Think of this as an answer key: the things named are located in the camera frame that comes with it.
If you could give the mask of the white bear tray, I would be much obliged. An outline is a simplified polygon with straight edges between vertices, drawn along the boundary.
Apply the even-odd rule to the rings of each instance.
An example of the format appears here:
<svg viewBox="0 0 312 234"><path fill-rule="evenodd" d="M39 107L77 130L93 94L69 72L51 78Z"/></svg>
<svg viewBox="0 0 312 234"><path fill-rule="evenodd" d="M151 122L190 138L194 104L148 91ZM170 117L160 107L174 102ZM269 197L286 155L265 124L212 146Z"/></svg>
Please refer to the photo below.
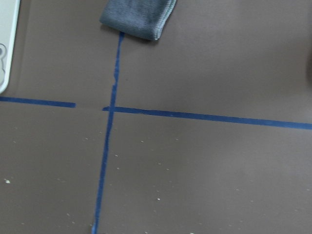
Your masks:
<svg viewBox="0 0 312 234"><path fill-rule="evenodd" d="M0 1L0 93L9 83L20 0Z"/></svg>

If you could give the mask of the grey folded cloth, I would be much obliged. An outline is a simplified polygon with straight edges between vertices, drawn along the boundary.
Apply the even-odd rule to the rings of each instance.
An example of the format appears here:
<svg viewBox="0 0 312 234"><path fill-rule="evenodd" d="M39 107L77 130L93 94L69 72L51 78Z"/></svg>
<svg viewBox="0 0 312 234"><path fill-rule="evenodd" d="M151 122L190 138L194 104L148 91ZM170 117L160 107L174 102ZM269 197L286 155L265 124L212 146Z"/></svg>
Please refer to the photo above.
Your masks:
<svg viewBox="0 0 312 234"><path fill-rule="evenodd" d="M131 36L157 41L175 4L175 0L110 0L99 21Z"/></svg>

